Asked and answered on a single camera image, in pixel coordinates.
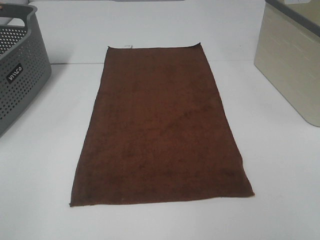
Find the beige plastic storage bin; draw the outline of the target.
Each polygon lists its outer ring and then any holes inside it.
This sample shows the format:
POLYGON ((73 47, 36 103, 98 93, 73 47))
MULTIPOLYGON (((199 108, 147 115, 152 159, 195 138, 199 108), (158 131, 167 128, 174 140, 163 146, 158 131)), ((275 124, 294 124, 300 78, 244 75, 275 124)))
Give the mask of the beige plastic storage bin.
POLYGON ((320 125, 320 2, 267 0, 254 65, 309 124, 320 125))

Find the grey perforated plastic basket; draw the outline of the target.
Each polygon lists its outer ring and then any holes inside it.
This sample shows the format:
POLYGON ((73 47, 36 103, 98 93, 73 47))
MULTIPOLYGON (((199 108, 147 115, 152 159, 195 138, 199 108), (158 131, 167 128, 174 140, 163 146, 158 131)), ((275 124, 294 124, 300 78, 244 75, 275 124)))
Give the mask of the grey perforated plastic basket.
POLYGON ((0 132, 3 134, 28 108, 52 74, 32 5, 2 3, 0 16, 23 26, 0 26, 0 132))

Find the brown towel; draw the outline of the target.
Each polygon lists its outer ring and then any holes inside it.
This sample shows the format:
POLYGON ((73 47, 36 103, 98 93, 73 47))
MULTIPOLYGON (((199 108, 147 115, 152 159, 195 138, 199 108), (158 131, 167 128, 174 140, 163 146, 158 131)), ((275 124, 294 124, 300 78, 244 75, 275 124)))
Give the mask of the brown towel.
POLYGON ((70 205, 253 195, 202 45, 109 47, 70 205))

